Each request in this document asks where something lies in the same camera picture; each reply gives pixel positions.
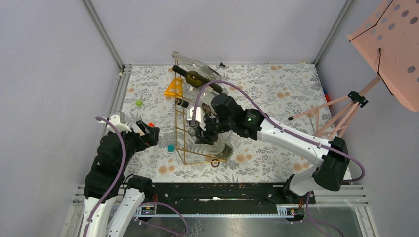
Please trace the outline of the dark green wine bottle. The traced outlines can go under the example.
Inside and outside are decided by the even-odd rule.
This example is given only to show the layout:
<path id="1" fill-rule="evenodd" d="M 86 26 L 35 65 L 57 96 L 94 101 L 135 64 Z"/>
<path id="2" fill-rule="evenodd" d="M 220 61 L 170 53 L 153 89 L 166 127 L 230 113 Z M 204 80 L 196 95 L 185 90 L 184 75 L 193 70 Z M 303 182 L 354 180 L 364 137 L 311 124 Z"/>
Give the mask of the dark green wine bottle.
<path id="1" fill-rule="evenodd" d="M 200 88 L 210 81 L 222 80 L 221 74 L 209 66 L 200 67 L 197 71 L 187 71 L 174 65 L 172 70 L 185 77 L 186 82 L 194 88 Z"/>

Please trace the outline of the clear bottle dark green label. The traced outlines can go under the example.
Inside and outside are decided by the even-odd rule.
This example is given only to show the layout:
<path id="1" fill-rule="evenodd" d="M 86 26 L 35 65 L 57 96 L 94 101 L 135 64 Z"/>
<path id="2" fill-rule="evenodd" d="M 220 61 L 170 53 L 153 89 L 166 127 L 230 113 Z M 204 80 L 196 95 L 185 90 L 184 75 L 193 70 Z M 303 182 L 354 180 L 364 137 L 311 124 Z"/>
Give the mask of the clear bottle dark green label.
<path id="1" fill-rule="evenodd" d="M 190 127 L 188 134 L 195 137 L 197 146 L 217 158 L 228 159 L 234 152 L 233 145 L 230 143 L 232 132 L 216 134 L 203 131 L 200 127 Z"/>

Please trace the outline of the clear whisky bottle black cap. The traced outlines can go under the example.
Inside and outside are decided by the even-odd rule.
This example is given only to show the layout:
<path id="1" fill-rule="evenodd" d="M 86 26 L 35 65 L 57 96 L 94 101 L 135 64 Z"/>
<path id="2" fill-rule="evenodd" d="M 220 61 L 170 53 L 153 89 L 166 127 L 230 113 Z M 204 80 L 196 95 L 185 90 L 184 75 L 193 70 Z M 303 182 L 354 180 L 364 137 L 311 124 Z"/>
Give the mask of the clear whisky bottle black cap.
<path id="1" fill-rule="evenodd" d="M 180 98 L 180 97 L 177 97 L 175 99 L 174 103 L 176 105 L 179 105 L 179 106 L 183 107 L 183 108 L 188 108 L 189 107 L 189 102 Z M 202 108 L 202 110 L 204 111 L 205 114 L 212 115 L 212 108 L 211 108 L 210 104 L 206 104 L 206 103 L 202 102 L 201 103 L 201 108 Z"/>

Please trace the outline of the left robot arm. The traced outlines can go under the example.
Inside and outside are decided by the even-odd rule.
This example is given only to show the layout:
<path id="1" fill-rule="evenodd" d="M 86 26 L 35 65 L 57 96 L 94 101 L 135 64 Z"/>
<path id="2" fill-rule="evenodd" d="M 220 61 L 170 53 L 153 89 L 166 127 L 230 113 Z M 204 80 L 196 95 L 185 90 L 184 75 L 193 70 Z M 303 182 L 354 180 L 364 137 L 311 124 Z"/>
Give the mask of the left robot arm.
<path id="1" fill-rule="evenodd" d="M 132 127 L 109 118 L 97 117 L 110 129 L 101 138 L 91 171 L 85 178 L 84 218 L 80 235 L 83 237 L 122 236 L 141 203 L 153 198 L 150 178 L 134 175 L 128 182 L 126 197 L 115 216 L 110 211 L 125 180 L 124 171 L 135 153 L 158 143 L 159 128 L 137 121 Z"/>

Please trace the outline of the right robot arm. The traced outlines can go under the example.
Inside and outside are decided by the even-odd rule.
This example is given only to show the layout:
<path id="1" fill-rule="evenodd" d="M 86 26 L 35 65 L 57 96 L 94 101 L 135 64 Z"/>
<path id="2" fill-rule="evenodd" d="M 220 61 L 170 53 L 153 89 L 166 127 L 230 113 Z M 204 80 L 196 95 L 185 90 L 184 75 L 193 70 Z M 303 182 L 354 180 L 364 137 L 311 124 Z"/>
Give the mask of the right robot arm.
<path id="1" fill-rule="evenodd" d="M 290 203 L 298 202 L 309 191 L 340 190 L 349 165 L 342 138 L 323 139 L 281 125 L 256 108 L 243 109 L 226 94 L 215 96 L 211 106 L 214 115 L 195 106 L 186 113 L 197 144 L 214 145 L 222 133 L 232 131 L 242 138 L 267 142 L 305 158 L 312 167 L 292 174 L 283 185 L 284 199 Z"/>

